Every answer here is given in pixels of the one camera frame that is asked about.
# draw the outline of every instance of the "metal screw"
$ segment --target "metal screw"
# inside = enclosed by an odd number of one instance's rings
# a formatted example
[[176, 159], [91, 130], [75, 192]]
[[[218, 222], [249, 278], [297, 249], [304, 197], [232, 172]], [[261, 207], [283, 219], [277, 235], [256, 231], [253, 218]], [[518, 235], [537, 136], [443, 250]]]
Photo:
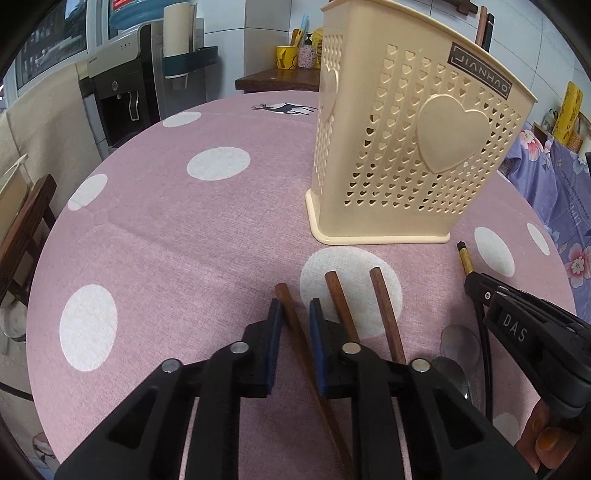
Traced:
[[431, 364], [423, 358], [417, 358], [416, 360], [413, 360], [411, 366], [414, 370], [422, 374], [431, 368]]
[[250, 347], [248, 346], [248, 343], [246, 342], [234, 342], [233, 344], [230, 345], [230, 351], [232, 353], [246, 353], [248, 352], [248, 349]]
[[175, 358], [169, 358], [162, 362], [162, 370], [166, 373], [171, 374], [174, 371], [177, 371], [181, 366], [181, 362], [176, 360]]
[[347, 342], [342, 348], [343, 352], [348, 353], [349, 355], [355, 355], [361, 351], [361, 347], [355, 342]]

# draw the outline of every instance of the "wooden chopstick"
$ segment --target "wooden chopstick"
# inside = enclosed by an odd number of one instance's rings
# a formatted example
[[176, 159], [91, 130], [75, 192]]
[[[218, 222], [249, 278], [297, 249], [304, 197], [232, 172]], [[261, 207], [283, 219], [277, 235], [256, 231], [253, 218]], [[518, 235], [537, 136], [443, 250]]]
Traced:
[[324, 419], [324, 423], [326, 424], [332, 442], [337, 449], [343, 474], [348, 480], [354, 480], [355, 465], [353, 464], [353, 459], [351, 458], [351, 454], [347, 448], [345, 438], [340, 431], [339, 423], [332, 409], [332, 405], [326, 398], [320, 395], [320, 391], [318, 390], [318, 385], [316, 384], [316, 372], [314, 371], [314, 362], [312, 360], [312, 352], [308, 346], [308, 341], [306, 340], [304, 330], [301, 328], [300, 319], [297, 316], [296, 308], [294, 307], [289, 288], [285, 283], [279, 283], [275, 285], [275, 295], [277, 295], [277, 299], [283, 305], [285, 319], [287, 321], [287, 329], [290, 333], [291, 344], [294, 347], [296, 352], [295, 355], [301, 367], [304, 369], [306, 380], [314, 392], [314, 397], [320, 409], [320, 413], [322, 414], [322, 418]]
[[351, 341], [361, 343], [359, 340], [359, 335], [357, 334], [357, 328], [355, 328], [355, 322], [353, 321], [351, 311], [349, 310], [349, 304], [345, 298], [345, 292], [343, 291], [343, 287], [340, 285], [337, 272], [333, 270], [326, 273], [326, 275], [324, 275], [324, 279], [326, 280], [326, 285], [329, 288], [330, 296], [332, 297], [333, 303], [335, 304], [336, 314], [339, 317], [340, 322], [343, 324], [343, 327], [345, 327], [347, 335], [349, 335]]
[[388, 287], [386, 287], [382, 270], [379, 267], [372, 268], [369, 271], [369, 276], [374, 285], [379, 313], [382, 316], [382, 323], [386, 329], [386, 338], [388, 339], [388, 347], [390, 349], [392, 361], [406, 365], [406, 357], [404, 356], [404, 348], [402, 347], [402, 340], [400, 338], [400, 332], [398, 331], [398, 324], [396, 323], [396, 315], [392, 308], [392, 302], [390, 301]]
[[488, 9], [484, 6], [480, 7], [480, 18], [478, 20], [478, 31], [476, 32], [476, 45], [482, 47], [484, 42], [484, 30], [486, 29], [486, 16]]

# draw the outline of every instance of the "pink tablecloth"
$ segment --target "pink tablecloth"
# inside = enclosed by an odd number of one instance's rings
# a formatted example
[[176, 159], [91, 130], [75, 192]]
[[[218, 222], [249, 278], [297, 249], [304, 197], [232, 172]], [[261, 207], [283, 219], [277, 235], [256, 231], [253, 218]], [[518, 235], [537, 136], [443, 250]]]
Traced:
[[[58, 459], [162, 360], [199, 361], [239, 339], [246, 324], [265, 317], [281, 281], [304, 316], [300, 295], [326, 299], [322, 275], [336, 267], [364, 343], [384, 357], [369, 281], [376, 265], [408, 359], [437, 356], [451, 323], [477, 332], [460, 240], [478, 271], [574, 311], [552, 240], [497, 174], [447, 244], [357, 248], [314, 240], [304, 194], [316, 105], [308, 92], [202, 105], [130, 140], [73, 196], [44, 247], [27, 319], [31, 387]], [[515, 440], [538, 397], [496, 341], [493, 362], [495, 415]], [[345, 404], [337, 410], [348, 414]], [[272, 395], [242, 404], [239, 461], [243, 480], [339, 478], [287, 335]]]

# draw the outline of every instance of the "white tile wall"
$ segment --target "white tile wall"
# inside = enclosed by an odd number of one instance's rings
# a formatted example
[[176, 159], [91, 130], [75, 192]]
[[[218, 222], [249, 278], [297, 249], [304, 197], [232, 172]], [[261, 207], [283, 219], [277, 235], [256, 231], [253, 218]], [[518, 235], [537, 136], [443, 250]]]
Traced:
[[[476, 5], [480, 4], [480, 2], [475, 1], [475, 0], [472, 0], [472, 3], [476, 4]], [[457, 7], [454, 7], [452, 4], [448, 4], [447, 2], [444, 2], [443, 0], [433, 0], [432, 6], [433, 6], [433, 10], [445, 12], [453, 17], [457, 17], [457, 18], [461, 19], [462, 21], [470, 24], [471, 26], [473, 26], [475, 28], [478, 28], [479, 13], [478, 14], [470, 13], [470, 14], [468, 14], [468, 16], [462, 15], [460, 12], [457, 11]]]
[[531, 69], [537, 67], [542, 32], [529, 17], [501, 0], [483, 0], [489, 13], [495, 16], [492, 38], [513, 52]]
[[438, 10], [435, 7], [433, 9], [431, 9], [431, 17], [434, 18], [435, 20], [438, 20], [441, 23], [447, 25], [450, 28], [453, 28], [455, 31], [457, 31], [458, 33], [461, 33], [469, 40], [472, 40], [472, 41], [476, 40], [476, 32], [477, 32], [476, 27], [473, 27], [469, 23], [464, 22], [461, 18], [459, 18], [455, 15], [450, 15], [448, 13], [445, 13], [444, 11]]
[[431, 14], [431, 1], [430, 0], [396, 0], [399, 4], [406, 5], [407, 7], [414, 8], [422, 14]]
[[197, 16], [203, 17], [205, 33], [244, 28], [245, 0], [199, 0]]
[[291, 0], [246, 0], [246, 27], [287, 31]]
[[572, 48], [570, 48], [567, 41], [564, 39], [558, 29], [552, 24], [546, 16], [544, 16], [542, 33], [544, 37], [560, 52], [564, 61], [574, 67], [576, 57]]
[[527, 118], [529, 124], [533, 124], [534, 122], [541, 124], [544, 115], [550, 109], [560, 110], [562, 97], [552, 90], [552, 88], [550, 88], [550, 86], [543, 81], [542, 77], [538, 74], [534, 76], [534, 83], [531, 87], [531, 91], [537, 97], [538, 103], [534, 105]]
[[545, 35], [542, 38], [540, 61], [536, 73], [561, 97], [568, 82], [573, 79], [574, 61], [569, 64], [563, 52], [558, 51]]
[[321, 27], [324, 17], [320, 8], [327, 3], [327, 0], [291, 0], [290, 31], [300, 28], [301, 18], [304, 15], [308, 15], [310, 19], [310, 31]]
[[529, 65], [496, 40], [492, 40], [491, 42], [490, 54], [509, 69], [519, 80], [525, 83], [527, 88], [531, 89], [535, 71]]
[[206, 33], [203, 44], [218, 47], [217, 63], [205, 69], [207, 101], [241, 93], [235, 82], [244, 76], [244, 28]]
[[273, 68], [276, 46], [286, 45], [289, 39], [288, 32], [247, 28], [244, 33], [244, 75]]
[[[503, 0], [506, 4], [512, 6], [527, 20], [535, 25], [538, 30], [542, 30], [542, 21], [544, 14], [536, 7], [531, 0]], [[488, 7], [488, 0], [484, 0], [484, 5]]]

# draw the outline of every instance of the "white polka dot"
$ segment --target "white polka dot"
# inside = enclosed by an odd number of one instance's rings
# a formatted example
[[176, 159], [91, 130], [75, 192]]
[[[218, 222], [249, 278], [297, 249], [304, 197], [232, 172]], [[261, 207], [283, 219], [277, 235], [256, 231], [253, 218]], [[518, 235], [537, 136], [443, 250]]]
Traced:
[[540, 247], [540, 250], [542, 250], [542, 253], [544, 255], [550, 255], [550, 247], [548, 246], [548, 242], [544, 238], [544, 235], [542, 235], [542, 232], [540, 232], [532, 223], [527, 224], [527, 229], [530, 231], [530, 235], [535, 244]]
[[74, 192], [70, 200], [68, 200], [68, 209], [80, 210], [82, 207], [85, 207], [98, 197], [99, 193], [105, 188], [105, 185], [107, 185], [107, 175], [104, 173], [88, 177]]
[[250, 162], [251, 156], [241, 148], [211, 148], [191, 159], [187, 173], [199, 180], [223, 180], [238, 175]]
[[162, 122], [162, 125], [166, 128], [180, 127], [181, 125], [187, 125], [201, 117], [201, 112], [180, 112], [173, 116], [169, 116]]
[[61, 350], [82, 372], [99, 368], [109, 356], [117, 333], [117, 306], [109, 291], [86, 285], [67, 301], [60, 319]]
[[480, 226], [474, 230], [474, 240], [482, 259], [495, 272], [506, 277], [515, 273], [515, 261], [509, 247], [495, 232]]
[[506, 438], [511, 445], [519, 440], [519, 422], [510, 413], [501, 413], [492, 420], [493, 426], [499, 430], [501, 435]]
[[300, 275], [300, 296], [309, 308], [310, 301], [318, 297], [327, 320], [338, 321], [335, 307], [324, 274], [335, 270], [345, 292], [351, 315], [361, 339], [384, 333], [369, 271], [382, 269], [384, 280], [396, 317], [402, 311], [402, 287], [396, 272], [380, 257], [357, 247], [328, 247], [314, 253], [306, 262]]

